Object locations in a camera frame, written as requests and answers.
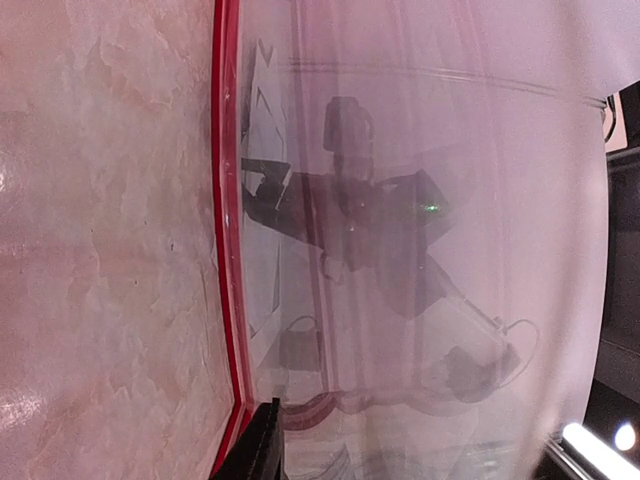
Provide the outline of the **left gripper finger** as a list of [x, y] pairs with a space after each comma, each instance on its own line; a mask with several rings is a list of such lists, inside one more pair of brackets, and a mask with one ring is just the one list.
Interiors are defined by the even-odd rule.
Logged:
[[280, 480], [284, 471], [284, 430], [280, 400], [261, 403], [231, 448], [215, 480]]

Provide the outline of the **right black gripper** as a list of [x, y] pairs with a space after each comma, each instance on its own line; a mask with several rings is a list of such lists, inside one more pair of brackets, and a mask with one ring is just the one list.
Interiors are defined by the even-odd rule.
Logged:
[[345, 174], [341, 166], [314, 174], [265, 159], [243, 158], [241, 169], [261, 176], [255, 190], [242, 188], [251, 220], [319, 248], [351, 272], [375, 264], [384, 192], [370, 180]]

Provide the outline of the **clear acrylic sheet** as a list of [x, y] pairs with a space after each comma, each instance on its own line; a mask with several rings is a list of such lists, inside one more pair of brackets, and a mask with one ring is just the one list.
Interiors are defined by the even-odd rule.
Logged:
[[576, 1], [244, 1], [253, 390], [291, 479], [528, 479], [606, 267]]

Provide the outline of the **wooden red photo frame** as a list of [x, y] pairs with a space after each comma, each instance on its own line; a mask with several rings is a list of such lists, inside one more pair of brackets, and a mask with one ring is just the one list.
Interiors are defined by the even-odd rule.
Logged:
[[233, 405], [213, 465], [217, 474], [254, 410], [241, 263], [239, 157], [239, 1], [213, 9], [211, 154], [215, 240]]

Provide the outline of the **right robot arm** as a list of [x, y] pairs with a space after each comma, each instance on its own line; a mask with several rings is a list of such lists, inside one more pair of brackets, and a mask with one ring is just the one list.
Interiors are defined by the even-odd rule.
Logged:
[[474, 404], [522, 360], [432, 163], [241, 162], [249, 352], [259, 398]]

